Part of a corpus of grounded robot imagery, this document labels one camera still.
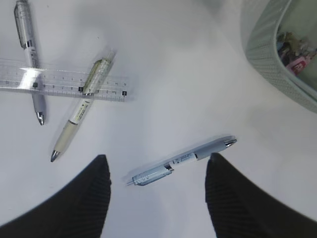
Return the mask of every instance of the ruler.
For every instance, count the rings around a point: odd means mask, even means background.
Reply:
[[[39,93],[49,96],[62,96],[72,98],[90,98],[112,102],[126,102],[128,97],[127,77],[107,76],[104,84],[94,95],[84,95],[83,87],[88,72],[72,72],[55,70],[53,65],[42,67],[39,77],[42,80],[42,89],[37,83],[25,83],[26,73],[30,70],[23,61],[0,59],[0,91],[17,93]]]

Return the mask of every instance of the pencil clip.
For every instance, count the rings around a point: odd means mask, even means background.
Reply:
[[[18,30],[20,45],[21,45],[21,47],[23,47],[22,38],[21,38],[21,25],[20,25],[20,20],[19,20],[18,5],[16,5],[14,8],[14,18],[15,18],[16,29]]]

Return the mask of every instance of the pen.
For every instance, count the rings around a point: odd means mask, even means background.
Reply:
[[[127,183],[127,185],[148,185],[156,180],[172,174],[175,168],[180,165],[183,165],[190,161],[199,161],[201,159],[209,157],[212,153],[223,151],[236,142],[237,139],[234,136],[226,136],[211,141],[193,150],[187,151],[183,154],[171,158],[164,165],[157,166],[141,174],[135,175],[134,177],[132,177],[132,180]]]
[[[93,95],[95,91],[100,88],[113,64],[114,55],[114,52],[110,52],[106,58],[95,62],[83,87],[83,94]],[[55,144],[51,156],[51,162],[54,162],[54,160],[56,160],[56,158],[66,150],[67,146],[70,144],[71,140],[75,136],[80,123],[82,122],[92,103],[93,99],[88,98],[84,98],[79,101],[73,115],[67,121],[61,135],[59,136]]]
[[[30,68],[38,68],[39,60],[36,52],[31,11],[27,0],[16,1],[14,16],[20,44],[24,49],[27,66]],[[35,84],[33,85],[36,88],[41,89],[42,81],[40,77],[37,77]],[[43,95],[32,93],[32,99],[36,117],[39,123],[44,125],[46,113],[45,98]]]

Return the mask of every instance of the white table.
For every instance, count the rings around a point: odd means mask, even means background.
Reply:
[[[129,75],[133,100],[95,101],[67,152],[53,145],[76,103],[47,97],[39,126],[30,95],[0,93],[0,224],[43,202],[98,154],[112,197],[103,237],[215,237],[205,204],[207,159],[145,187],[127,175],[211,137],[234,134],[222,154],[268,193],[317,220],[317,115],[268,84],[242,45],[260,0],[32,0],[45,63],[87,66],[118,49],[112,75]],[[0,58],[23,60],[13,0],[0,3]]]

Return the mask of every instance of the metal tip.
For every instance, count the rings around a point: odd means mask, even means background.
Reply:
[[[232,140],[227,140],[225,142],[226,147],[230,147],[231,145],[233,145],[234,143],[236,143],[238,140],[237,139],[232,139]]]
[[[133,185],[134,184],[134,182],[131,180],[131,181],[129,181],[129,182],[127,182],[127,185],[128,186],[130,186],[130,185]]]
[[[39,123],[41,124],[41,125],[44,125],[44,114],[43,113],[36,113],[36,117],[38,118],[38,120],[39,120]]]
[[[51,162],[54,162],[54,160],[56,160],[59,155],[60,155],[60,152],[54,150],[51,156]]]

